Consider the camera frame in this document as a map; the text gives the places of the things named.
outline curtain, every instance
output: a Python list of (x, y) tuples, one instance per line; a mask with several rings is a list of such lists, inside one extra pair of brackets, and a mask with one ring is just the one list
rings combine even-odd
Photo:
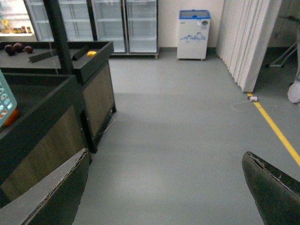
[(225, 0), (217, 55), (243, 92), (252, 92), (282, 0)]

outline chest freezer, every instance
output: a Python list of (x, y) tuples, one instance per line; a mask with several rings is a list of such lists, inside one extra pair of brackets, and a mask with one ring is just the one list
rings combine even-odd
[(209, 11), (180, 11), (177, 58), (199, 60), (205, 59), (209, 29)]

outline black metal pole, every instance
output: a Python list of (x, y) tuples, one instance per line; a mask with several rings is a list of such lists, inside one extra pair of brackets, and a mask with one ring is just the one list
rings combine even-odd
[(94, 12), (93, 12), (93, 5), (92, 5), (91, 0), (86, 0), (86, 4), (88, 6), (88, 12), (89, 12), (89, 17), (90, 17), (90, 26), (92, 29), (93, 39), (94, 39), (94, 41), (97, 41), (97, 29), (96, 29), (96, 21), (95, 21)]
[(65, 25), (62, 19), (58, 0), (43, 0), (56, 50), (60, 59), (61, 73), (71, 75), (73, 64), (70, 57)]

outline dark wooden display stand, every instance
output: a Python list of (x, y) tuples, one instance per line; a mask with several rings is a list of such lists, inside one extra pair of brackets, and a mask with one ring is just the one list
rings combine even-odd
[[(60, 61), (58, 56), (53, 56), (37, 62), (30, 62), (29, 57), (35, 57), (42, 53), (48, 53), (50, 46), (48, 42), (22, 43), (34, 48), (32, 54), (26, 52), (8, 56), (4, 51), (10, 42), (0, 43), (0, 68), (4, 73), (35, 73), (55, 74), (60, 73)], [(56, 44), (51, 43), (51, 49), (55, 50)], [(108, 58), (113, 53), (112, 42), (68, 42), (70, 58), (73, 64), (73, 73), (82, 86), (86, 112), (82, 121), (88, 142), (89, 150), (97, 152), (97, 145), (101, 139), (101, 132), (106, 129), (107, 124), (116, 112), (113, 85), (109, 69)], [(94, 50), (97, 53), (89, 58), (87, 51)]]
[(84, 101), (74, 76), (6, 74), (19, 119), (0, 128), (0, 207), (87, 146)]

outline metal stand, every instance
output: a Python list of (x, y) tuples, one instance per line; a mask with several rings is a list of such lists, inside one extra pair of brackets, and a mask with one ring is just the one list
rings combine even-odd
[(266, 64), (266, 68), (268, 67), (284, 67), (285, 65), (285, 62), (287, 61), (287, 59), (297, 50), (297, 41), (291, 45), (291, 47), (288, 48), (288, 50), (286, 50), (278, 59), (276, 59), (275, 61), (273, 61), (272, 63), (270, 64)]

